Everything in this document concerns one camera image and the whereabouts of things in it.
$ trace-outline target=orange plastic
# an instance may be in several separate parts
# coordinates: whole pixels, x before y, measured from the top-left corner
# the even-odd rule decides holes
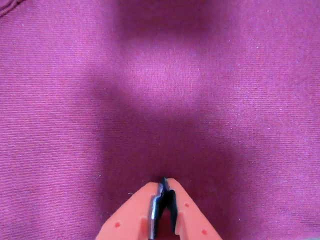
[[[181,240],[222,240],[180,183],[173,178],[168,183],[176,194],[175,234]],[[157,191],[156,182],[139,189],[104,223],[96,240],[147,240],[150,202]]]

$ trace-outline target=pink cloth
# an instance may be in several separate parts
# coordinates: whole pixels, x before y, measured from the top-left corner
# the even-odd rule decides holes
[[[0,239],[94,239],[162,176],[224,240],[320,237],[319,29],[318,0],[23,1],[0,18]]]

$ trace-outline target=orange clamp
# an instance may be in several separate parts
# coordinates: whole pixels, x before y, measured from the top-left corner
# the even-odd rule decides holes
[[[167,181],[176,194],[174,233],[181,240],[222,240],[180,183],[173,178]],[[156,182],[140,188],[103,224],[96,240],[148,240],[150,202],[157,191]]]

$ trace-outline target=magenta fabric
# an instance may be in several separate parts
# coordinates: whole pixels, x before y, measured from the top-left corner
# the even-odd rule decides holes
[[[92,240],[162,176],[224,240],[320,237],[319,79],[318,0],[23,1],[0,18],[0,239]]]

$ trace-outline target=clamp jaw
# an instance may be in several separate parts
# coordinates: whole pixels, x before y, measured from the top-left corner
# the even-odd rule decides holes
[[[154,240],[164,209],[181,240],[222,240],[184,188],[173,178],[149,182],[102,226],[96,240]]]

